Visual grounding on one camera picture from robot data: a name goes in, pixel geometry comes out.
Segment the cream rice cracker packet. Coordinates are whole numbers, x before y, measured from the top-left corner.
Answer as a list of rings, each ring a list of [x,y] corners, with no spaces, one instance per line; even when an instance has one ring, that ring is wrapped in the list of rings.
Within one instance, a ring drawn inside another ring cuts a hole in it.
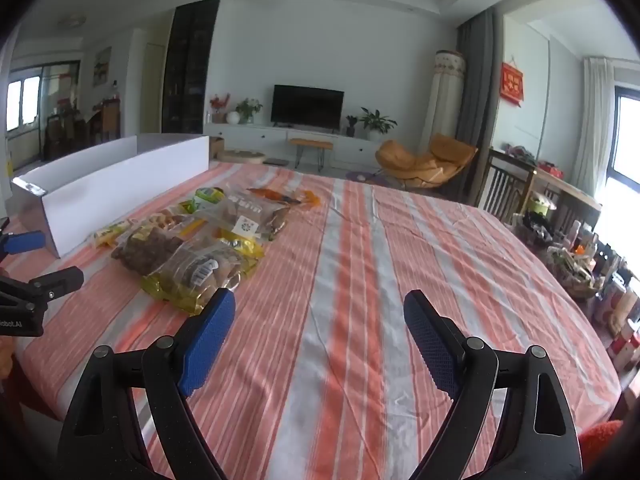
[[[133,225],[134,222],[129,219],[117,221],[94,232],[89,237],[89,240],[94,248],[114,247],[117,243],[117,239],[127,232]]]

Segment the dark nuts clear bag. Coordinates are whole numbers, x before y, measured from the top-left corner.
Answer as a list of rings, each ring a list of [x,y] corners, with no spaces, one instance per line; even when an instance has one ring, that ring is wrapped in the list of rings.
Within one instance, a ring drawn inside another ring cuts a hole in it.
[[[182,238],[154,224],[142,224],[124,234],[111,257],[129,271],[147,276],[160,269],[182,244]]]

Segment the fish-skin peanut bag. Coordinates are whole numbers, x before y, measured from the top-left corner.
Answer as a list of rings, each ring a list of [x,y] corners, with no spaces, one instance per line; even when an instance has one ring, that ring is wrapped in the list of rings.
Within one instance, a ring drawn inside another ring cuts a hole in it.
[[[171,235],[184,236],[189,231],[193,220],[192,214],[182,214],[171,209],[163,209],[155,214],[150,214],[142,222],[142,228],[148,231],[158,229]]]

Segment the yellow chestnut snack bag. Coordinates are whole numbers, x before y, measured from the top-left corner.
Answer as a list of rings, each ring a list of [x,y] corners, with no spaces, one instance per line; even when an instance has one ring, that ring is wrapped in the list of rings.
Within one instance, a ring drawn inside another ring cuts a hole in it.
[[[264,255],[264,248],[254,240],[192,238],[142,278],[142,289],[155,300],[168,302],[188,315],[198,315],[218,289],[237,289]]]

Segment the green snack packet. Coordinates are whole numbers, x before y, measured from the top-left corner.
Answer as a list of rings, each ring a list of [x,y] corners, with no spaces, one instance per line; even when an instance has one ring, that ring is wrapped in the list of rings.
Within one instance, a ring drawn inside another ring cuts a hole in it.
[[[190,200],[181,202],[179,206],[186,214],[194,214],[203,207],[220,203],[225,197],[222,188],[198,188]]]

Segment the hawthorn strips clear bag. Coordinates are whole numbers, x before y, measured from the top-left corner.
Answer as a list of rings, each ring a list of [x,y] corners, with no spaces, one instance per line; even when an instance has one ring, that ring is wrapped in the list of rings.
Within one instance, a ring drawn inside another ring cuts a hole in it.
[[[255,196],[250,191],[231,191],[218,204],[203,207],[195,214],[222,230],[247,240],[262,238],[267,218],[281,204]]]

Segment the orange snack packet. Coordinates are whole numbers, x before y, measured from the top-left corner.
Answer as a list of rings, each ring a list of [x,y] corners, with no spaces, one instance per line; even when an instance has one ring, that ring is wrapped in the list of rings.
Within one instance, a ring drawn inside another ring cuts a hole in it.
[[[320,198],[314,192],[308,190],[279,192],[272,188],[250,188],[250,192],[255,196],[287,207],[314,208],[321,203]]]

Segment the brown snack green-end packet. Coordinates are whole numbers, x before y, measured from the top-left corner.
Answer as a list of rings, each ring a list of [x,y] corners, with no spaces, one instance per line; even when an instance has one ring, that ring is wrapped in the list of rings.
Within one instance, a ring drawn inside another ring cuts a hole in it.
[[[269,240],[271,242],[278,236],[286,226],[290,211],[291,209],[288,207],[280,207],[270,214],[266,220],[264,229],[262,230],[262,238],[264,240]]]

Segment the white cardboard box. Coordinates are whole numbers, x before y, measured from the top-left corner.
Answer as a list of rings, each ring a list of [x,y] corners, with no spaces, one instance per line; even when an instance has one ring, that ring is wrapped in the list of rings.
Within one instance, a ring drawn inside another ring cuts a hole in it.
[[[90,234],[207,171],[202,134],[143,133],[86,148],[12,180],[17,219],[62,258]]]

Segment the striped orange tablecloth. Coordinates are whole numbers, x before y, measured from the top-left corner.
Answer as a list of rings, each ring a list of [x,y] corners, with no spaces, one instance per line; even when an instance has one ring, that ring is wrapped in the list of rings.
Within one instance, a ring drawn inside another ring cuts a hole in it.
[[[204,188],[309,191],[235,289],[235,314],[189,406],[230,479],[405,479],[444,420],[402,302],[419,289],[497,350],[547,351],[578,429],[604,422],[620,380],[544,265],[490,214],[264,166],[216,164],[132,212]]]

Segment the dark wooden dining chair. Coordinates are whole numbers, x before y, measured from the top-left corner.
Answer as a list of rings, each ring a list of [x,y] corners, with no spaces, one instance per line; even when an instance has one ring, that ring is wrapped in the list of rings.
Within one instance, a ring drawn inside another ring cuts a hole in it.
[[[475,206],[509,223],[512,214],[520,211],[529,175],[535,168],[534,162],[525,155],[491,148]]]

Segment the wooden side table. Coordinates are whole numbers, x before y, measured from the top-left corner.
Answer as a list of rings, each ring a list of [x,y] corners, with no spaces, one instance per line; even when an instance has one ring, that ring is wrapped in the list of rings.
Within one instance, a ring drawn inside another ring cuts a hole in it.
[[[517,214],[524,212],[534,193],[548,198],[555,206],[555,210],[549,209],[548,212],[549,221],[555,230],[567,233],[575,220],[594,228],[600,218],[601,205],[594,198],[538,167],[529,175]]]

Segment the orange lounge chair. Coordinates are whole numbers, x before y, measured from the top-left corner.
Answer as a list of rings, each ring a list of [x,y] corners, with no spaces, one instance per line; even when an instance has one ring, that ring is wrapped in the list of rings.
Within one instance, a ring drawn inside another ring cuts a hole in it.
[[[382,173],[403,188],[439,188],[472,162],[477,148],[435,133],[426,152],[413,155],[394,140],[385,141],[375,153]]]

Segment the red flower arrangement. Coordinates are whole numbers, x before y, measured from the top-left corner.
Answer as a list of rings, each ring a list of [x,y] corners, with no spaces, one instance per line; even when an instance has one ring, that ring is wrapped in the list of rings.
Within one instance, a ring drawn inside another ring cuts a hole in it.
[[[227,108],[230,102],[230,94],[215,94],[210,100],[210,110],[212,111],[212,119],[214,124],[220,124],[226,121]]]

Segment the white covered air conditioner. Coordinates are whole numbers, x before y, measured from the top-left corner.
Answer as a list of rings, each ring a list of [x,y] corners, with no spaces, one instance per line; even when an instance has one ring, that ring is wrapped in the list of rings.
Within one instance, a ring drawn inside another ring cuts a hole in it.
[[[460,114],[466,64],[456,51],[439,50],[418,151],[427,149],[435,133],[453,138]]]

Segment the potted green plant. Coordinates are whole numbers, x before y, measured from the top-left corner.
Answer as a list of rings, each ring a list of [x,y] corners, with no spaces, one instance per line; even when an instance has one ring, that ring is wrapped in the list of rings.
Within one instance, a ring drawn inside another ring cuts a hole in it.
[[[383,115],[379,110],[363,107],[359,121],[371,141],[379,141],[397,127],[396,120]]]

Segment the black tall cabinet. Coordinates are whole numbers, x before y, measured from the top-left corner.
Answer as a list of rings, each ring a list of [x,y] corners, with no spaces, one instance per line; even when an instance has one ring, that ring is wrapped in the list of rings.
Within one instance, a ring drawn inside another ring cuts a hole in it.
[[[177,6],[166,52],[163,133],[202,133],[210,47],[220,0]]]

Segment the small dark potted plant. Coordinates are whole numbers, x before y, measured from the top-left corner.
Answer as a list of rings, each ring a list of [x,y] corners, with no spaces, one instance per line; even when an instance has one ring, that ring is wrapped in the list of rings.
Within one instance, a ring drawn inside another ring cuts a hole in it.
[[[346,116],[347,128],[346,128],[346,136],[353,138],[355,136],[356,125],[358,122],[358,117],[354,115]]]

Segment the leafy plant white vase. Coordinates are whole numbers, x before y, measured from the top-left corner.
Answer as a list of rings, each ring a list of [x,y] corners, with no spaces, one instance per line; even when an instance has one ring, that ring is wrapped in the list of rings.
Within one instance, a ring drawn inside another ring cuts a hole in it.
[[[251,124],[254,122],[255,116],[262,110],[264,106],[258,99],[246,98],[235,107],[235,111],[240,116],[241,124]]]

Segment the white tv cabinet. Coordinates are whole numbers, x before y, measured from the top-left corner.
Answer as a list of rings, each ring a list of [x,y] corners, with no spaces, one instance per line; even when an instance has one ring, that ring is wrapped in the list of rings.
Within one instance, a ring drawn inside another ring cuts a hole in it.
[[[260,125],[206,124],[204,132],[224,140],[227,150],[262,153],[266,159],[286,160],[296,168],[378,169],[375,154],[381,143],[366,139]]]

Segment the wooden bench stool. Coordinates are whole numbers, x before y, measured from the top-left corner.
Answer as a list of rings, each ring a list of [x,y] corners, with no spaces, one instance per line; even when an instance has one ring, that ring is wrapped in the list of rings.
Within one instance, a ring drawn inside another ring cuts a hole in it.
[[[292,138],[288,143],[296,149],[294,167],[298,168],[302,162],[306,148],[313,148],[317,151],[317,169],[321,172],[326,164],[326,153],[333,150],[333,143],[311,139]]]

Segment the white sheer curtain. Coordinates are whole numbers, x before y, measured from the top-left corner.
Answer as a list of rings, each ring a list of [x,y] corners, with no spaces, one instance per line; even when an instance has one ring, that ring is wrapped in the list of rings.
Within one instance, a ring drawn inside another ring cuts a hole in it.
[[[584,106],[573,182],[597,198],[612,150],[615,112],[614,66],[607,58],[584,59]]]

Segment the black television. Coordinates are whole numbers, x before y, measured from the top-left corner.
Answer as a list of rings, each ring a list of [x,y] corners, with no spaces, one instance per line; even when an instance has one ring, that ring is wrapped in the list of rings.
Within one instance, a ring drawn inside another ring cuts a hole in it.
[[[336,130],[341,125],[343,102],[343,91],[276,84],[270,122]]]

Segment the grey curtain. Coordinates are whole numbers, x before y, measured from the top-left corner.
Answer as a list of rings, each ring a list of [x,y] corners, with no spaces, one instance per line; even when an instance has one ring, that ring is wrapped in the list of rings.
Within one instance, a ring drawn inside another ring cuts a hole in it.
[[[456,197],[474,200],[474,181],[488,144],[491,91],[498,46],[498,14],[490,8],[458,27],[457,49],[465,60],[465,76],[456,139],[476,149],[472,162],[456,177]]]

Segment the red wall hanging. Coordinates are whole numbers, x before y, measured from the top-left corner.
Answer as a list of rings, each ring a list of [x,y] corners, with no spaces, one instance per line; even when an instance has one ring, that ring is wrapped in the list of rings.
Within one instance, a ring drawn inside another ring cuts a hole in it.
[[[524,75],[509,63],[501,64],[500,96],[515,106],[521,106],[524,102]]]

